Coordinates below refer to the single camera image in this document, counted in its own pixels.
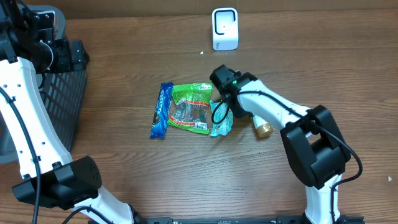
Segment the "blue Oreo cookie pack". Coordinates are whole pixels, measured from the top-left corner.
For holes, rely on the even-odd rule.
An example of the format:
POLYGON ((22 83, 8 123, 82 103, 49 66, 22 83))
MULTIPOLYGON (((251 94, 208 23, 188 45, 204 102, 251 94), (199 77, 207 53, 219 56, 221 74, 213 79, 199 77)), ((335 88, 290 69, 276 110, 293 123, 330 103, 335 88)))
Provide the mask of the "blue Oreo cookie pack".
POLYGON ((169 109, 172 101, 172 82, 162 83, 157 99, 157 104, 152 120, 152 129, 150 138, 164 138, 167 130, 167 121, 169 119, 169 109))

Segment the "green snack bag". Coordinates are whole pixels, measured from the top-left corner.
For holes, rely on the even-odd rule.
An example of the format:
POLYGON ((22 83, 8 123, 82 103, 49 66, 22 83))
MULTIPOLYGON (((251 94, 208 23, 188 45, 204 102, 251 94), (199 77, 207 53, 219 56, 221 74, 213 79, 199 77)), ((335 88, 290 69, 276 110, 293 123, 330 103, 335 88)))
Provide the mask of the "green snack bag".
POLYGON ((213 91, 211 83, 175 85, 172 98, 176 108, 168 125, 198 134, 209 134, 206 122, 213 91))

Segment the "mint green wipes pack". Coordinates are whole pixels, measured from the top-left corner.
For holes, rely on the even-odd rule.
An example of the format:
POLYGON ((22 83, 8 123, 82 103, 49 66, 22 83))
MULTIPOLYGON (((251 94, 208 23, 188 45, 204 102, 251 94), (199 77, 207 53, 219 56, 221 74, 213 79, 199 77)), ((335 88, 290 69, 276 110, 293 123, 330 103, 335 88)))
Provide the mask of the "mint green wipes pack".
POLYGON ((226 103, 210 101, 212 129, 210 136, 226 136, 233 127, 233 113, 226 103))

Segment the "white bamboo print tube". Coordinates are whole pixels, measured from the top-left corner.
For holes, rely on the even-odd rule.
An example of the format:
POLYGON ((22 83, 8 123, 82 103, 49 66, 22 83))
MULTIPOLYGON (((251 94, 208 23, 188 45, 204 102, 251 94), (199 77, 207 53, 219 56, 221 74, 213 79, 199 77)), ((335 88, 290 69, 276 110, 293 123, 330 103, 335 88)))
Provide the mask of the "white bamboo print tube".
POLYGON ((273 127, 259 116, 254 115, 252 121, 258 138, 268 138, 274 132, 273 127))

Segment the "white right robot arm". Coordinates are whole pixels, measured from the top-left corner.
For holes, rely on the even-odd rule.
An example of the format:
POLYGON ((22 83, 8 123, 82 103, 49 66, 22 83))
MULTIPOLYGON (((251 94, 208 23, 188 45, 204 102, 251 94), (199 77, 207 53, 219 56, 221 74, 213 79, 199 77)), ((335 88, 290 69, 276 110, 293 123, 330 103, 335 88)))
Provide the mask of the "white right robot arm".
POLYGON ((351 154, 331 115, 273 92, 256 76, 222 65, 210 80, 236 118, 255 115, 280 131, 289 166, 305 185, 304 223, 345 223, 338 209, 338 185, 351 154))

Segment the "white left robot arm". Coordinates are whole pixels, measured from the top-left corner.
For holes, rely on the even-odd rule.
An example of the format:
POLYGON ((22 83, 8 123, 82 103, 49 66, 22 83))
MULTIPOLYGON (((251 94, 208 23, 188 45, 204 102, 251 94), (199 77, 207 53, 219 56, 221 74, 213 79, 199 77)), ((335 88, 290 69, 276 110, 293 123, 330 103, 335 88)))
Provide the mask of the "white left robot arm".
POLYGON ((35 208, 83 213, 93 223, 140 223, 103 186, 95 161, 70 152, 89 60, 80 40, 68 40, 57 8, 1 2, 1 116, 22 176, 12 191, 35 208))

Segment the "white barcode scanner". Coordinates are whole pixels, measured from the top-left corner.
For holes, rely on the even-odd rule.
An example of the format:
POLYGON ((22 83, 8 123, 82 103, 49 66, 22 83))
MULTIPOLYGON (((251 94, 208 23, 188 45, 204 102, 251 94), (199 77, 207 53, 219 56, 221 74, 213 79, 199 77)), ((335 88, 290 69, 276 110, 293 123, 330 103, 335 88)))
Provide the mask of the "white barcode scanner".
POLYGON ((213 50, 235 50, 239 44, 238 12, 233 7, 216 8, 211 15, 213 50))

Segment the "dark grey plastic basket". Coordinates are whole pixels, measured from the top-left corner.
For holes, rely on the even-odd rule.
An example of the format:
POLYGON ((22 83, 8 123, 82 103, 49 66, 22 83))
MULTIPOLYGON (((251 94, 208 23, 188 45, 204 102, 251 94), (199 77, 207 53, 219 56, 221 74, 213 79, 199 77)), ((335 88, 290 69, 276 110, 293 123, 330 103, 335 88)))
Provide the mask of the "dark grey plastic basket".
MULTIPOLYGON (((60 11, 48 5, 19 6, 21 16, 27 17, 29 9, 36 15, 40 11, 60 11)), ((70 152, 86 90, 86 70, 68 73, 38 73, 36 79, 40 97, 54 130, 66 150, 70 152)))

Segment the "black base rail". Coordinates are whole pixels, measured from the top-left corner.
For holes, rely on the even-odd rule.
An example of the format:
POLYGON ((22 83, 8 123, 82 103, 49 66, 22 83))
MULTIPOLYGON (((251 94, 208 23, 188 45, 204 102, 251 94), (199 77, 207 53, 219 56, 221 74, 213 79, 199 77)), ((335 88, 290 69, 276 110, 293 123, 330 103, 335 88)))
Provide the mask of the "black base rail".
POLYGON ((143 224, 305 224, 310 221, 301 216, 281 216, 277 218, 242 218, 242 219, 172 219, 147 218, 139 221, 143 224))

